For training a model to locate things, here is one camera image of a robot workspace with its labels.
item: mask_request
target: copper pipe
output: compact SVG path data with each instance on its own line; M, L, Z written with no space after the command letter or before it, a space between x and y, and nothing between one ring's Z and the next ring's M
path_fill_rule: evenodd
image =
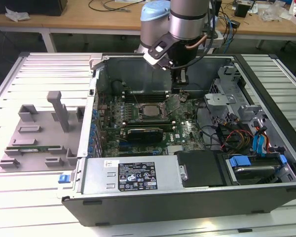
M196 42L193 45L186 45L185 48L186 49L194 49L196 47L198 47L201 43L203 43L207 38L207 34L205 34L198 42Z

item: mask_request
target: desk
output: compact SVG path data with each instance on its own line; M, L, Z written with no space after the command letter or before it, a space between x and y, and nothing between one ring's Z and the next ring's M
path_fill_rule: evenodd
M230 0L223 0L222 6ZM127 12L97 12L88 7L89 0L68 0L61 16L31 15L28 21L18 23L0 15L0 29L6 32L41 33L48 52L56 52L52 33L140 35L140 14L143 4L136 4ZM124 3L112 2L109 6L120 7ZM92 3L94 8L103 9L100 0ZM246 18L232 17L233 11L224 11L241 23L235 38L255 40L296 40L296 25L283 19L281 22L262 22L256 14ZM217 29L224 32L225 26L218 23Z

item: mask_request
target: blue clip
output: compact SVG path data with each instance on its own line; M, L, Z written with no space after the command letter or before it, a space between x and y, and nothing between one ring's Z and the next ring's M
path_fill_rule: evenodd
M153 156L155 156L155 155L157 155L157 154L159 154L160 153L160 151L152 151L152 155Z
M251 162L247 156L234 156L229 159L231 167L250 166Z
M283 164L286 164L287 163L287 159L284 155L280 155L280 160Z
M264 137L260 136L257 153L264 157L265 154L263 153L263 144L264 144Z
M68 184L70 183L70 175L69 174L61 174L58 180L59 184Z
M253 138L252 148L253 151L256 151L261 156L265 156L263 153L263 144L264 144L264 136L255 135Z

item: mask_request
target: power supply label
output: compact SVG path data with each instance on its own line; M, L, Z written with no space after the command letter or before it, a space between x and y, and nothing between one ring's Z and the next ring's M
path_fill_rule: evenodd
M118 189L121 192L158 189L154 162L118 164Z

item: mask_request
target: robotic arm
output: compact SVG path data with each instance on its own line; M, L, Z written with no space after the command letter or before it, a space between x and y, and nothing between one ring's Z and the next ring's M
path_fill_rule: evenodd
M210 19L209 0L171 0L170 3L159 0L143 7L139 52L145 53L144 58L152 66L170 69L171 90L178 93L181 86L188 84L187 68L202 58L195 57L198 46L207 37L203 35L203 26L206 16Z

